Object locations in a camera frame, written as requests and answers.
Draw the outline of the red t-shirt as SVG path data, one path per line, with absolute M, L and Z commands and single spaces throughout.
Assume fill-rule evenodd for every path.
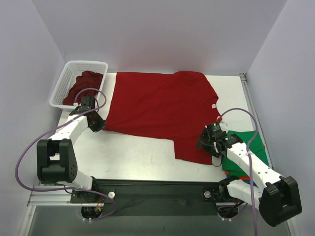
M 119 72 L 105 130 L 172 140 L 177 159 L 211 165 L 211 156 L 196 144 L 220 116 L 218 99 L 200 72 Z

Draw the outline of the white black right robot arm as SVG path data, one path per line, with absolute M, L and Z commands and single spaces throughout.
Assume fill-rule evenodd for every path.
M 216 201 L 238 199 L 254 204 L 264 221 L 275 227 L 302 213 L 297 181 L 275 172 L 263 163 L 236 134 L 204 128 L 196 146 L 214 157 L 224 157 L 239 166 L 254 186 L 238 177 L 228 177 L 219 183 Z

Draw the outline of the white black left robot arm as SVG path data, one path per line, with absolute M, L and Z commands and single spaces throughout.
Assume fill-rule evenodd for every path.
M 84 174 L 78 169 L 73 145 L 86 130 L 102 131 L 105 120 L 92 111 L 85 115 L 71 112 L 67 122 L 49 139 L 37 142 L 37 177 L 43 183 L 59 183 L 75 190 L 82 190 L 82 197 L 87 202 L 95 202 L 99 198 L 99 189 L 94 177 Z

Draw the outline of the green folded t-shirt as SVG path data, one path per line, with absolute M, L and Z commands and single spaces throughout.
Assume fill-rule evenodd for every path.
M 255 131 L 245 131 L 245 132 L 237 132 L 237 131 L 228 131 L 227 135 L 235 134 L 238 136 L 241 141 L 244 143 L 243 147 L 246 148 L 250 139 L 254 136 Z M 259 133 L 255 136 L 254 140 L 250 142 L 249 150 L 254 154 L 257 158 L 259 158 L 264 164 L 269 165 L 267 155 L 265 152 L 264 144 Z M 234 176 L 247 176 L 247 173 L 244 172 L 235 162 L 230 160 L 229 158 L 224 158 L 222 161 L 222 169 L 225 172 L 229 172 L 230 175 Z

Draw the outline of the dark red crumpled shirt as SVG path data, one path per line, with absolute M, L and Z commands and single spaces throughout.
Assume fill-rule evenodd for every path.
M 69 90 L 67 97 L 63 100 L 63 105 L 72 106 L 75 103 L 76 95 L 87 88 L 100 89 L 103 74 L 84 71 L 82 75 L 76 77 L 76 83 Z

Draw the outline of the white perforated plastic basket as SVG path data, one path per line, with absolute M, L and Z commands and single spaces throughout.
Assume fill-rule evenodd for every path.
M 71 60 L 67 62 L 53 89 L 49 104 L 62 110 L 74 109 L 83 96 L 100 98 L 108 64 L 100 61 Z

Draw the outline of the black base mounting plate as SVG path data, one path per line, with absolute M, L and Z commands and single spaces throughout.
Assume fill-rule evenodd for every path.
M 217 182 L 98 179 L 96 191 L 108 196 L 73 191 L 70 202 L 80 204 L 84 216 L 210 216 L 220 206 L 235 207 L 241 200 L 223 193 Z

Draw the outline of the aluminium frame rail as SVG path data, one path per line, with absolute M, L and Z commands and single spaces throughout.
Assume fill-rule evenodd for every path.
M 239 77 L 242 81 L 242 86 L 243 86 L 243 90 L 244 90 L 245 97 L 247 100 L 248 108 L 249 108 L 250 112 L 253 114 L 253 116 L 255 117 L 255 120 L 256 120 L 257 126 L 258 126 L 259 134 L 260 134 L 262 141 L 265 145 L 265 151 L 266 151 L 266 155 L 268 158 L 268 162 L 271 165 L 271 167 L 273 168 L 273 163 L 272 163 L 272 160 L 271 160 L 270 155 L 269 155 L 269 151 L 268 151 L 265 139 L 264 139 L 263 131 L 262 131 L 261 125 L 259 123 L 259 118 L 258 118 L 256 109 L 254 107 L 252 96 L 251 96 L 251 93 L 250 93 L 250 90 L 248 87 L 248 83 L 247 83 L 247 79 L 246 79 L 246 73 L 240 73 Z M 299 236 L 300 235 L 298 232 L 296 221 L 294 218 L 291 220 L 288 220 L 286 224 L 287 224 L 287 227 L 288 227 L 288 230 L 289 230 L 291 236 Z

